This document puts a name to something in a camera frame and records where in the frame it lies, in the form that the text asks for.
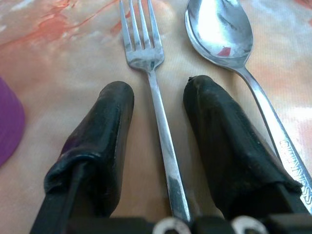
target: spoon bowl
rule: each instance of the spoon bowl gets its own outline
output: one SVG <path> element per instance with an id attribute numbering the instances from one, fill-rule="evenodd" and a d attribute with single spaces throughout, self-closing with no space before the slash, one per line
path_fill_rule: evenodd
<path id="1" fill-rule="evenodd" d="M 185 12 L 193 47 L 210 62 L 226 68 L 244 67 L 253 47 L 253 32 L 235 0 L 191 0 Z"/>
<path id="2" fill-rule="evenodd" d="M 312 214 L 312 179 L 263 89 L 246 69 L 253 47 L 248 17 L 237 0 L 189 0 L 185 26 L 193 47 L 215 65 L 238 73 L 248 85 L 286 171 L 302 183 L 301 201 Z"/>

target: fork tine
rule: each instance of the fork tine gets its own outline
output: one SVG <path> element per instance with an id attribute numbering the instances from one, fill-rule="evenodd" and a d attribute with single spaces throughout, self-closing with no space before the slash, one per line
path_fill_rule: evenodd
<path id="1" fill-rule="evenodd" d="M 122 28 L 123 42 L 125 44 L 125 51 L 129 52 L 129 51 L 132 51 L 132 44 L 131 44 L 131 39 L 129 35 L 125 10 L 123 9 L 122 0 L 119 1 L 119 8 L 120 8 L 121 28 Z"/>
<path id="2" fill-rule="evenodd" d="M 130 6 L 130 14 L 131 14 L 131 20 L 132 20 L 133 36 L 134 36 L 134 39 L 135 39 L 136 50 L 140 50 L 140 49 L 142 49 L 142 46 L 141 46 L 140 36 L 138 34 L 137 21 L 136 21 L 135 11 L 133 9 L 132 0 L 129 0 L 129 6 Z"/>
<path id="3" fill-rule="evenodd" d="M 150 12 L 150 19 L 151 19 L 154 47 L 155 48 L 161 47 L 160 35 L 159 35 L 157 23 L 156 23 L 156 18 L 155 18 L 152 2 L 151 2 L 151 0 L 147 0 L 147 3 L 148 3 L 148 9 L 149 9 L 149 12 Z"/>
<path id="4" fill-rule="evenodd" d="M 141 24 L 142 24 L 142 31 L 143 31 L 143 38 L 144 38 L 144 46 L 145 46 L 145 49 L 149 49 L 149 48 L 151 48 L 151 41 L 150 41 L 150 37 L 148 36 L 148 31 L 147 31 L 147 27 L 146 27 L 146 22 L 145 22 L 145 17 L 144 17 L 144 12 L 143 12 L 143 8 L 142 8 L 141 0 L 138 0 L 137 4 L 138 4 L 139 10 L 140 10 Z"/>

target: fork handle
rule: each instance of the fork handle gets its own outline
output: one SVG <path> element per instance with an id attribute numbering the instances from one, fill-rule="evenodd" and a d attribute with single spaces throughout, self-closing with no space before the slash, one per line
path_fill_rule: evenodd
<path id="1" fill-rule="evenodd" d="M 245 80 L 253 94 L 277 156 L 292 178 L 303 185 L 301 201 L 312 214 L 312 179 L 308 170 L 259 83 L 245 67 L 236 71 Z"/>
<path id="2" fill-rule="evenodd" d="M 174 217 L 178 217 L 184 221 L 189 222 L 191 220 L 191 215 L 182 184 L 179 166 L 176 160 L 176 154 L 171 139 L 165 109 L 162 103 L 155 70 L 152 70 L 147 74 L 151 87 L 152 99 L 157 120 L 171 211 Z"/>

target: metal spoon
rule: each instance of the metal spoon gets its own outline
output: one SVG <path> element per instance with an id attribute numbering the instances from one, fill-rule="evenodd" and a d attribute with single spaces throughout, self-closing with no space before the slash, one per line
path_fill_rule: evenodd
<path id="1" fill-rule="evenodd" d="M 273 142 L 277 157 L 293 179 L 302 183 L 301 200 L 312 214 L 312 179 L 259 83 L 245 64 L 253 32 L 237 0 L 190 0 L 186 30 L 193 47 L 215 65 L 238 73 L 250 88 Z"/>

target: spoon handle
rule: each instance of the spoon handle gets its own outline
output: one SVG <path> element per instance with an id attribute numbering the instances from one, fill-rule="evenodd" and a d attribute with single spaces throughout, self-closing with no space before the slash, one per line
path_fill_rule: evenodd
<path id="1" fill-rule="evenodd" d="M 236 71 L 245 80 L 253 94 L 277 157 L 291 177 L 303 185 L 301 201 L 312 214 L 312 179 L 308 170 L 259 83 L 245 67 L 236 69 Z"/>

